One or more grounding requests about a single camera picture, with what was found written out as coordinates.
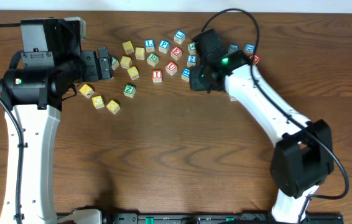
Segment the blue number 2 block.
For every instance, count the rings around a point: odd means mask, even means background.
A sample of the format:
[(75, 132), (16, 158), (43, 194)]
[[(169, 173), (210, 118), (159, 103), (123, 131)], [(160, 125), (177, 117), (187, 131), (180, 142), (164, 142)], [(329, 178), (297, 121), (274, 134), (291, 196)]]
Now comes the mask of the blue number 2 block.
[(196, 55), (189, 55), (187, 58), (187, 67), (192, 67), (197, 64), (197, 56)]

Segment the red letter I block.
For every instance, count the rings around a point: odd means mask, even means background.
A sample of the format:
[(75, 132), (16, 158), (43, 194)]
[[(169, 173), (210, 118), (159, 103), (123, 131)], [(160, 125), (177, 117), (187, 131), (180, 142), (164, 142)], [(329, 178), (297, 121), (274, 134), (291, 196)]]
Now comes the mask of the red letter I block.
[(153, 70), (152, 71), (152, 81), (154, 83), (162, 82), (162, 70)]

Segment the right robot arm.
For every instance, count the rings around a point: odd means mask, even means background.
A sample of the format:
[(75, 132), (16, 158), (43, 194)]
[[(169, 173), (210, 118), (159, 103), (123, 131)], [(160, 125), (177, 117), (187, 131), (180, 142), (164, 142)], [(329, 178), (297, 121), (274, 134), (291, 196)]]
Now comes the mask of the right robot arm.
[(304, 222), (309, 196), (334, 170), (330, 127), (293, 109), (252, 60), (241, 50), (228, 51), (213, 29), (192, 40), (200, 63), (190, 69), (191, 90), (225, 91), (245, 107), (274, 146), (270, 172), (279, 191), (273, 220)]

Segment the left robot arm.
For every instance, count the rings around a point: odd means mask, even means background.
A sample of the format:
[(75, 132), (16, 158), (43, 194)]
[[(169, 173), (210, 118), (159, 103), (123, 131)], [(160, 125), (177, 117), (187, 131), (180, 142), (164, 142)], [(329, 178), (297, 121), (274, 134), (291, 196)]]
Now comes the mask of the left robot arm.
[(24, 48), (0, 80), (9, 136), (0, 223), (109, 223), (96, 207), (57, 215), (53, 201), (53, 149), (66, 92), (111, 79), (108, 50), (81, 48), (80, 17), (24, 19), (21, 33)]

